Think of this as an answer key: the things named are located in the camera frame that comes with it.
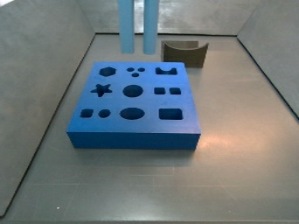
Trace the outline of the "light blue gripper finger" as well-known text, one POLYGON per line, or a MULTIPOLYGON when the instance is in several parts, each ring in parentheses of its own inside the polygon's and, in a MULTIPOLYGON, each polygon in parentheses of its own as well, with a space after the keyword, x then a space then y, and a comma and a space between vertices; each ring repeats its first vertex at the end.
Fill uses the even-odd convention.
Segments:
POLYGON ((144 0, 144 53, 154 54, 160 0, 144 0))
POLYGON ((121 53, 134 51, 134 0, 117 0, 121 53))

